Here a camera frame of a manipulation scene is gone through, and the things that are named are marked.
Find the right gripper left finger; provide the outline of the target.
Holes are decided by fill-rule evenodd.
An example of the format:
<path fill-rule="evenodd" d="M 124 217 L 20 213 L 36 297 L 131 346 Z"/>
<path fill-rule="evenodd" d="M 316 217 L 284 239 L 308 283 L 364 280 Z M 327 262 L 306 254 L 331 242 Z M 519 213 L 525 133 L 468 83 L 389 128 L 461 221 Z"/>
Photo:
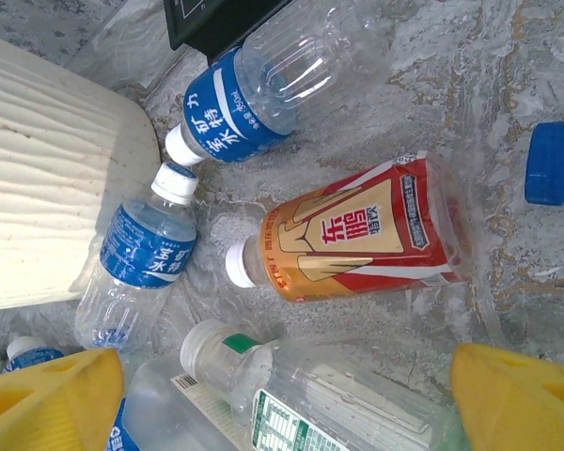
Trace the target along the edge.
<path fill-rule="evenodd" d="M 105 451 L 124 394 L 113 349 L 0 375 L 0 451 Z"/>

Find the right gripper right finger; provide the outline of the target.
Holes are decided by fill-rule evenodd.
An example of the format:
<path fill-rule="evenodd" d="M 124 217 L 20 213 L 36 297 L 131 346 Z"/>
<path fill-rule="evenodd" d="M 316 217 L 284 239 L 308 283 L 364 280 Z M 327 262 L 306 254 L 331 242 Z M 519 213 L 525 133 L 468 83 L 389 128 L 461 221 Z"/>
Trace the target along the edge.
<path fill-rule="evenodd" d="M 450 385 L 472 451 L 564 451 L 564 365 L 460 344 Z"/>

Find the translucent square bottle with barcode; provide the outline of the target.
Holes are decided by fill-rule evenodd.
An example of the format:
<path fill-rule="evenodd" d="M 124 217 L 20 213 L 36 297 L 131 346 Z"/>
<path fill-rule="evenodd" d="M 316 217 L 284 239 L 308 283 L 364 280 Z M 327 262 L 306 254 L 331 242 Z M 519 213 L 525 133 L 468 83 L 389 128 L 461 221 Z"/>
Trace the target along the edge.
<path fill-rule="evenodd" d="M 230 407 L 186 373 L 176 354 L 135 371 L 122 426 L 140 451 L 241 451 Z"/>

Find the tea bottle green white label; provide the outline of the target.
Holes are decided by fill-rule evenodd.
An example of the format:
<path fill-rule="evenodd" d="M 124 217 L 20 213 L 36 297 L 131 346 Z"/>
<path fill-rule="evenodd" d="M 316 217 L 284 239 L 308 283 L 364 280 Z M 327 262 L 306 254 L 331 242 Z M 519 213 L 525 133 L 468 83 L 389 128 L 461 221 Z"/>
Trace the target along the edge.
<path fill-rule="evenodd" d="M 230 407 L 241 451 L 471 451 L 455 412 L 317 345 L 208 319 L 180 364 Z"/>

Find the red and gold drink bottle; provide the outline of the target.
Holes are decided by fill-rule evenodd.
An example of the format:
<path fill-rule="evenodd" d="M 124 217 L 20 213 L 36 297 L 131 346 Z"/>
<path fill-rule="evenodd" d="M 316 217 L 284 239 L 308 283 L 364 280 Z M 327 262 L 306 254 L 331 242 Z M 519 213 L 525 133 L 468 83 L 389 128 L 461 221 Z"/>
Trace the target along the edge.
<path fill-rule="evenodd" d="M 419 151 L 276 206 L 229 247 L 226 270 L 305 303 L 466 281 L 473 254 L 454 172 Z"/>

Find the bottle with large-print blue label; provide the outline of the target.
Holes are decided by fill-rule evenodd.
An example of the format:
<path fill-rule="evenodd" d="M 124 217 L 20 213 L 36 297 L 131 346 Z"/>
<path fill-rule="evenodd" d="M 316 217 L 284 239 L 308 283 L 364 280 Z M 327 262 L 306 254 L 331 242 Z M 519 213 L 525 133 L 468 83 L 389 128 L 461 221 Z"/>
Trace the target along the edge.
<path fill-rule="evenodd" d="M 245 161 L 388 77 L 381 0 L 291 0 L 199 74 L 165 137 L 178 164 Z"/>

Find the white ribbed plastic bin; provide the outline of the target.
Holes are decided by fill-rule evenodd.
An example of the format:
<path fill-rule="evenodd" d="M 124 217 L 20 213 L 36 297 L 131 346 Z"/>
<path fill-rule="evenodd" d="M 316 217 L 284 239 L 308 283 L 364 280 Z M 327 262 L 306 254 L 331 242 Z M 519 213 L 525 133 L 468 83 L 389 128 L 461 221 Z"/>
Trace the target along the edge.
<path fill-rule="evenodd" d="M 137 103 L 0 39 L 0 309 L 79 298 L 160 163 Z"/>

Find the small blue-label bottle clean cap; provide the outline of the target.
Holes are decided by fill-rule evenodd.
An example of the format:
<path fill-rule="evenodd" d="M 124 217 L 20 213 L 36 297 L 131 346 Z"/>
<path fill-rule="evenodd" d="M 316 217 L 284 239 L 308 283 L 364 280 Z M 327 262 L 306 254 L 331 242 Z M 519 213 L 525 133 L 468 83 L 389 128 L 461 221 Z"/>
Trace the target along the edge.
<path fill-rule="evenodd" d="M 7 346 L 8 363 L 4 373 L 24 369 L 62 358 L 65 354 L 43 339 L 33 336 L 20 336 Z"/>

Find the small blue-label bottle smudged cap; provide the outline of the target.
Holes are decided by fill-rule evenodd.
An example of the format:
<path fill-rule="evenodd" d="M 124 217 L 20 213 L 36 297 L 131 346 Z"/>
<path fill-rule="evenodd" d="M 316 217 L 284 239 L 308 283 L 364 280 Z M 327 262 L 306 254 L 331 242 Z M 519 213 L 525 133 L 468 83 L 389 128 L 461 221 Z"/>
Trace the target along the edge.
<path fill-rule="evenodd" d="M 189 169 L 162 163 L 148 188 L 118 206 L 76 309 L 83 348 L 126 352 L 147 342 L 196 244 L 197 184 Z"/>

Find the black folding chessboard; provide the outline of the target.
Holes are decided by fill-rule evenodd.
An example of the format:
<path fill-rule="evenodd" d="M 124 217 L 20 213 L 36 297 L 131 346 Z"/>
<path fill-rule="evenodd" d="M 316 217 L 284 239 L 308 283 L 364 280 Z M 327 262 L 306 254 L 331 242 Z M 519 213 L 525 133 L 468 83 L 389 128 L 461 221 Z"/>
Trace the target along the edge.
<path fill-rule="evenodd" d="M 163 0 L 170 48 L 187 45 L 210 66 L 292 0 Z"/>

